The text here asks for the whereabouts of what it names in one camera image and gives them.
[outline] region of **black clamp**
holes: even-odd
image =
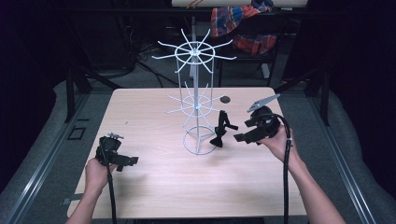
[[[123,138],[115,133],[109,133],[109,137],[103,136],[99,139],[99,147],[96,149],[95,158],[99,162],[107,166],[109,164],[117,164],[117,171],[121,172],[124,166],[133,166],[137,164],[138,157],[126,157],[119,155],[117,150],[121,145],[118,138]]]
[[[216,138],[210,140],[210,143],[216,147],[222,147],[221,137],[227,133],[225,127],[238,130],[238,126],[232,125],[228,119],[227,113],[224,110],[219,112],[219,126],[215,128]]]
[[[275,136],[280,126],[277,117],[272,115],[271,109],[265,105],[256,109],[245,124],[247,127],[256,126],[256,128],[247,133],[235,134],[233,137],[237,142],[245,141],[247,144]]]

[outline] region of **black chair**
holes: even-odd
[[[232,44],[222,47],[219,50],[219,56],[224,57],[236,57],[234,60],[224,60],[218,58],[218,68],[219,68],[219,87],[221,87],[221,81],[223,79],[260,79],[264,81],[264,76],[259,78],[254,77],[224,77],[223,76],[223,66],[225,63],[256,63],[258,65],[257,69],[260,69],[263,63],[271,64],[270,74],[266,80],[266,86],[270,86],[272,74],[274,72],[276,56],[278,52],[278,46],[280,40],[282,39],[285,31],[288,27],[289,21],[285,16],[276,15],[272,13],[259,14],[252,16],[247,19],[241,20],[240,24],[230,33],[224,36],[226,39],[233,38],[234,35],[275,35],[276,43],[273,48],[267,50],[264,54],[251,55],[249,52],[242,51],[241,49],[235,49]]]

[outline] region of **plaid shirt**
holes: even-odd
[[[274,3],[271,0],[252,0],[249,6],[214,7],[211,16],[212,35],[226,35],[235,29],[242,19],[271,11],[273,6]],[[266,52],[274,46],[275,42],[276,36],[274,35],[233,36],[233,47],[249,52],[252,55]]]

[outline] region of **black puck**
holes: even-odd
[[[220,101],[221,101],[222,103],[224,103],[224,104],[228,104],[228,103],[230,103],[231,99],[230,99],[230,97],[228,97],[228,96],[222,96],[222,97],[220,98]]]

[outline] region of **black backdrop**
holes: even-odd
[[[2,6],[0,18],[0,190],[3,191],[10,178],[36,140],[55,104],[55,93],[39,61],[21,38],[22,30],[15,18],[8,14],[14,8]],[[44,47],[36,43],[37,48]]]
[[[354,23],[332,71],[339,96],[358,133],[364,162],[376,181],[396,198],[396,15],[375,2]]]
[[[352,1],[349,7],[340,1],[310,3],[312,10],[338,8],[347,16],[304,20],[283,78],[302,76],[318,67],[328,50],[337,49],[331,62],[330,88],[357,131],[364,162],[378,184],[396,198],[396,14],[392,4]]]

